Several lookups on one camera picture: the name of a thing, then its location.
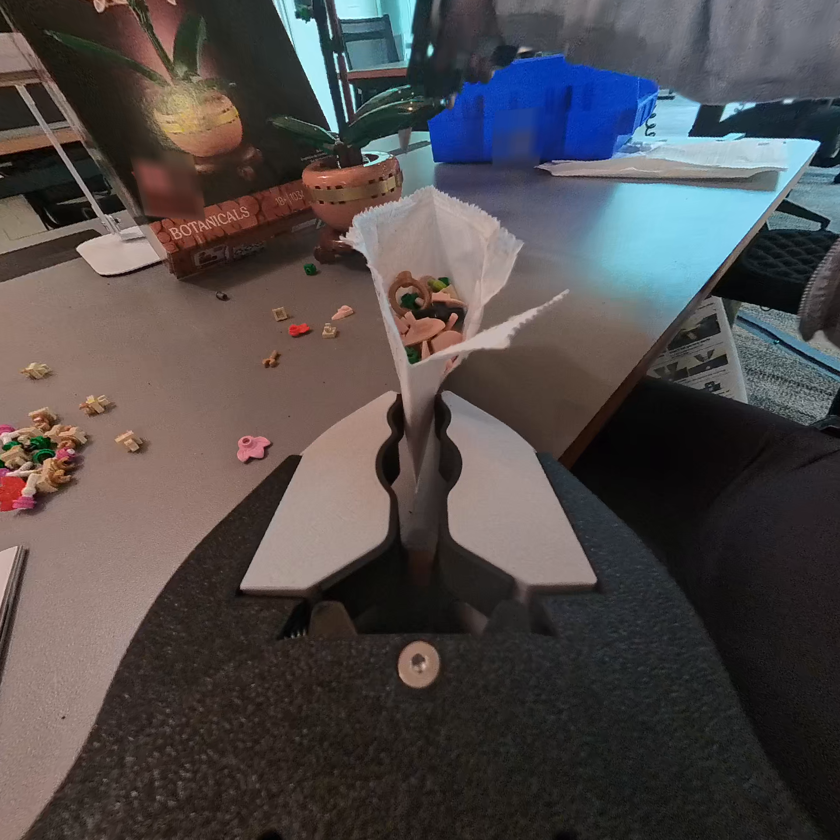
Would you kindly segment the person's dark trousers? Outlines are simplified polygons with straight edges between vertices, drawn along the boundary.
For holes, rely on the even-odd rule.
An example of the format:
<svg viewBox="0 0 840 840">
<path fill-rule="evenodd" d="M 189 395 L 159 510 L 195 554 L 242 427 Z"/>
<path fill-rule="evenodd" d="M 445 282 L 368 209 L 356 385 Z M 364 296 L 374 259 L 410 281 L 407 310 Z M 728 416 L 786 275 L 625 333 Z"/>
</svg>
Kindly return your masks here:
<svg viewBox="0 0 840 840">
<path fill-rule="evenodd" d="M 663 561 L 764 751 L 838 838 L 838 435 L 645 378 L 573 473 Z"/>
</svg>

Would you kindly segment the pile of mixed small bricks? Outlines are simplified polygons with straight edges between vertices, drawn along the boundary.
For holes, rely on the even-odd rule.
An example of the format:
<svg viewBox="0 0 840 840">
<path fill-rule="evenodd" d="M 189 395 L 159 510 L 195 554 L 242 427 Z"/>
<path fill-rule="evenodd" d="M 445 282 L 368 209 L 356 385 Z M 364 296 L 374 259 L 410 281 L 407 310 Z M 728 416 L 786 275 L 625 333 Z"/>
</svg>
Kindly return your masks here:
<svg viewBox="0 0 840 840">
<path fill-rule="evenodd" d="M 44 406 L 28 414 L 28 425 L 1 426 L 1 511 L 28 512 L 39 500 L 74 480 L 77 460 L 89 437 L 63 423 Z"/>
</svg>

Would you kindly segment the heap of pink petals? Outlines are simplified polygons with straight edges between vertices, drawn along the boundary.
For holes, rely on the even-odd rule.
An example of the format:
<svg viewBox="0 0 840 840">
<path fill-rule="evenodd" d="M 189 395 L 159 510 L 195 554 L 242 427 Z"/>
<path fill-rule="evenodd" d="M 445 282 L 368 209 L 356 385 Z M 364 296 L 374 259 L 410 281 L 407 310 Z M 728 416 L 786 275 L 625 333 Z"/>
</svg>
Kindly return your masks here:
<svg viewBox="0 0 840 840">
<path fill-rule="evenodd" d="M 398 318 L 391 307 L 405 356 L 409 364 L 425 361 L 435 353 L 455 347 L 465 338 L 468 304 L 446 276 L 431 276 L 432 306 L 408 312 Z M 414 295 L 405 295 L 409 303 Z"/>
</svg>

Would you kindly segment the crumpled white paper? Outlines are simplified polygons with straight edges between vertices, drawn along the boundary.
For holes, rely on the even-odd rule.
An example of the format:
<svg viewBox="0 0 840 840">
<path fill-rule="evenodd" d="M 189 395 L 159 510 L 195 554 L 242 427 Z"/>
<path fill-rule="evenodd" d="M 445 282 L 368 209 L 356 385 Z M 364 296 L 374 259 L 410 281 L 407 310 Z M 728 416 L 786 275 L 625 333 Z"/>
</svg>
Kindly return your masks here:
<svg viewBox="0 0 840 840">
<path fill-rule="evenodd" d="M 628 143 L 606 160 L 545 162 L 537 170 L 559 177 L 631 181 L 740 181 L 783 172 L 788 162 L 783 140 L 737 136 Z"/>
</svg>

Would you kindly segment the black mesh office chair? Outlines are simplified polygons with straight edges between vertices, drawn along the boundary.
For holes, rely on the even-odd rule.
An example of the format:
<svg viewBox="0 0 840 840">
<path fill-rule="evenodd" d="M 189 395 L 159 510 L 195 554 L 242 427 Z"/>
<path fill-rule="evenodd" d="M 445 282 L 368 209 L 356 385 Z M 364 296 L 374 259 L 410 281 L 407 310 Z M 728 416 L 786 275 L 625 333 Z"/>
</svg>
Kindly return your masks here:
<svg viewBox="0 0 840 840">
<path fill-rule="evenodd" d="M 812 274 L 837 240 L 828 230 L 764 229 L 711 294 L 794 315 Z"/>
</svg>

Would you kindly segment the orchid picture instruction booklet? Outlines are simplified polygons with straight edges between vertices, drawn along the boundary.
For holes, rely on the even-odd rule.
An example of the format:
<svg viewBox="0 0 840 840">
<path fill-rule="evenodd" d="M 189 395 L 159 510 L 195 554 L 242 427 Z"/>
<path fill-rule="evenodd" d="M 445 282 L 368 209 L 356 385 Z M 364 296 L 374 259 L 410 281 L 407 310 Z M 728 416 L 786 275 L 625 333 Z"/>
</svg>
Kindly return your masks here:
<svg viewBox="0 0 840 840">
<path fill-rule="evenodd" d="M 20 586 L 23 583 L 28 547 L 18 545 L 1 552 L 1 669 L 14 630 Z"/>
</svg>

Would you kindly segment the blue plastic bin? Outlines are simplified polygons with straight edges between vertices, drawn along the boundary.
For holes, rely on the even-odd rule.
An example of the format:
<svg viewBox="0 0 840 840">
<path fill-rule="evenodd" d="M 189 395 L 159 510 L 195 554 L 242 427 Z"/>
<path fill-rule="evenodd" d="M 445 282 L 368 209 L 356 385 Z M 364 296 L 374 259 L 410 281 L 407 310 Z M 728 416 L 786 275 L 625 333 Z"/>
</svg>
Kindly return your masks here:
<svg viewBox="0 0 840 840">
<path fill-rule="evenodd" d="M 653 113 L 656 82 L 568 63 L 517 59 L 467 84 L 428 122 L 437 164 L 537 165 L 610 159 Z"/>
</svg>

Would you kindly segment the gold ring brick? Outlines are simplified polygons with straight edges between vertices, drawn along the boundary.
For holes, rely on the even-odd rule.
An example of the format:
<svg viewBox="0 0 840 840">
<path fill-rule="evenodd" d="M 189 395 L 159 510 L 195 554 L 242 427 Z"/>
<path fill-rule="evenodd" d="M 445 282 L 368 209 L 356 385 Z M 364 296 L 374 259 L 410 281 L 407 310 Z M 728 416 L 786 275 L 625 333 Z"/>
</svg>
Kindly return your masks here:
<svg viewBox="0 0 840 840">
<path fill-rule="evenodd" d="M 415 312 L 432 306 L 433 289 L 429 286 L 429 281 L 433 279 L 431 276 L 416 278 L 407 269 L 397 273 L 388 288 L 387 299 L 398 318 L 408 312 Z M 407 304 L 402 303 L 405 295 L 414 295 L 414 298 Z"/>
</svg>

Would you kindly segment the toy brick orchid pot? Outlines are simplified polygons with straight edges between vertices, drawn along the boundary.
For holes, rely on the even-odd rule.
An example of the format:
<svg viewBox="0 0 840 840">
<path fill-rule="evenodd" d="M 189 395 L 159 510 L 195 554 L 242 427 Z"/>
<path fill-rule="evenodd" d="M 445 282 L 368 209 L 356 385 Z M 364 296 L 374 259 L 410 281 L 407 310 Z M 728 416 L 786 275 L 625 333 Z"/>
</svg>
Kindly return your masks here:
<svg viewBox="0 0 840 840">
<path fill-rule="evenodd" d="M 401 85 L 356 106 L 334 2 L 295 2 L 295 14 L 301 20 L 313 19 L 317 25 L 339 128 L 333 132 L 289 115 L 276 115 L 268 122 L 319 152 L 303 169 L 301 182 L 305 201 L 322 225 L 313 257 L 330 264 L 353 250 L 344 236 L 356 215 L 398 201 L 403 194 L 403 171 L 396 156 L 364 149 L 398 130 L 426 126 L 446 110 L 449 98 L 427 98 L 409 85 Z"/>
</svg>

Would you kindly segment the grey desk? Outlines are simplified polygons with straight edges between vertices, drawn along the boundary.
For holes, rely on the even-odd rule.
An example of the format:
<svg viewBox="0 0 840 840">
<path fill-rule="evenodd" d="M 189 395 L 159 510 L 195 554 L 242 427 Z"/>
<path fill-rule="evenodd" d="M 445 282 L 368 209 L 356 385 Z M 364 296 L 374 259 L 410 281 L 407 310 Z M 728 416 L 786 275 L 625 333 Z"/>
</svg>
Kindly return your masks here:
<svg viewBox="0 0 840 840">
<path fill-rule="evenodd" d="M 423 186 L 472 203 L 523 242 L 486 323 L 568 290 L 504 353 L 477 353 L 446 386 L 571 465 L 664 341 L 802 177 L 813 142 L 787 141 L 787 170 L 747 185 L 615 182 L 399 160 Z M 193 548 L 281 461 L 398 387 L 366 269 L 307 279 L 312 231 L 194 282 L 163 267 L 102 278 L 81 259 L 2 283 L 2 422 L 48 406 L 78 421 L 83 396 L 114 401 L 83 426 L 76 478 L 35 511 L 2 514 L 2 549 L 28 557 L 2 678 L 2 838 L 20 838 L 86 741 L 127 646 Z M 218 301 L 216 291 L 230 301 Z M 322 325 L 342 305 L 355 314 Z M 283 307 L 313 333 L 293 339 Z M 280 353 L 278 366 L 261 361 Z M 53 373 L 30 381 L 32 362 Z M 131 454 L 114 442 L 144 440 Z M 237 441 L 263 436 L 242 464 Z"/>
</svg>

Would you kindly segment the white pictogram label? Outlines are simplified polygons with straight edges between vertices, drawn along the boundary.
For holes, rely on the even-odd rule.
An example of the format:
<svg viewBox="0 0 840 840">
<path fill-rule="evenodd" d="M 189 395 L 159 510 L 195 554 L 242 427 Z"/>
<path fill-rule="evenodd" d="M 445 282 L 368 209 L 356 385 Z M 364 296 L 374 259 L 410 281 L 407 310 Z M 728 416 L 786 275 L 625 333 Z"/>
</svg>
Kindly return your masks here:
<svg viewBox="0 0 840 840">
<path fill-rule="evenodd" d="M 647 376 L 748 402 L 742 367 L 722 299 L 706 298 L 683 321 Z"/>
</svg>

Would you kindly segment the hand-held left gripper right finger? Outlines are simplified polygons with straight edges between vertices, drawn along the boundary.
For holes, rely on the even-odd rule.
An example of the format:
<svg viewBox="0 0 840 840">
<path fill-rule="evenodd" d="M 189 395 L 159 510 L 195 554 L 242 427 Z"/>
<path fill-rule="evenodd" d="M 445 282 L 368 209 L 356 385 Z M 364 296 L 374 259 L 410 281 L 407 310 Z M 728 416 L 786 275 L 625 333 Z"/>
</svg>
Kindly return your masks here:
<svg viewBox="0 0 840 840">
<path fill-rule="evenodd" d="M 467 603 L 529 602 L 534 595 L 590 592 L 595 572 L 536 450 L 464 398 L 435 407 L 440 513 L 438 570 Z"/>
</svg>

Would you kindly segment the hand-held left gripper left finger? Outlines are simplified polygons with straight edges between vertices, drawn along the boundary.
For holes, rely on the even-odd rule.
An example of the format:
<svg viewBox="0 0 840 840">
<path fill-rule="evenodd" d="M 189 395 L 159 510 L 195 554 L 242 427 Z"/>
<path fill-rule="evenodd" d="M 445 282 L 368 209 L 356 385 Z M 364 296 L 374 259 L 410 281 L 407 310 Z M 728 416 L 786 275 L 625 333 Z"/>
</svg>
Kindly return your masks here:
<svg viewBox="0 0 840 840">
<path fill-rule="evenodd" d="M 385 392 L 304 449 L 239 590 L 315 595 L 387 550 L 398 535 L 402 437 L 402 397 Z"/>
</svg>

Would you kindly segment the white paper bag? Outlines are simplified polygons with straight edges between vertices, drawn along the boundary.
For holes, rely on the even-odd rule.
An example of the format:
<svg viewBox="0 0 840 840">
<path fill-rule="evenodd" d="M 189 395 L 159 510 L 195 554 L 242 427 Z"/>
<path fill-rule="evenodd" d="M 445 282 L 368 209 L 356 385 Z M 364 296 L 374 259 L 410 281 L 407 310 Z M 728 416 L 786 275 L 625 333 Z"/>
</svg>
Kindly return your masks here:
<svg viewBox="0 0 840 840">
<path fill-rule="evenodd" d="M 435 397 L 448 374 L 480 351 L 507 350 L 530 322 L 560 304 L 569 291 L 538 307 L 515 311 L 493 327 L 483 327 L 485 309 L 508 284 L 522 242 L 497 219 L 434 187 L 356 215 L 344 240 L 366 260 L 380 304 L 385 333 L 402 394 L 404 438 L 413 464 L 414 491 L 402 540 L 409 557 L 431 561 L 437 542 L 442 491 L 431 477 Z M 387 291 L 397 273 L 448 277 L 468 304 L 462 343 L 417 364 L 405 356 Z"/>
</svg>

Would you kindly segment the dark toy brick set box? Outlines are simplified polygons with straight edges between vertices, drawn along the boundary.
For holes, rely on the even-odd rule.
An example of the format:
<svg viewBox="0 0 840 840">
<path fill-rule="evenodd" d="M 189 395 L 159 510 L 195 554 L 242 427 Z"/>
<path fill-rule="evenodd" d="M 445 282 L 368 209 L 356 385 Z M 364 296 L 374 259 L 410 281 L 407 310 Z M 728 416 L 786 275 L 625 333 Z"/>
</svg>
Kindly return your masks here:
<svg viewBox="0 0 840 840">
<path fill-rule="evenodd" d="M 328 128 L 278 2 L 16 1 L 2 12 L 57 88 L 123 204 L 170 258 L 288 214 Z"/>
</svg>

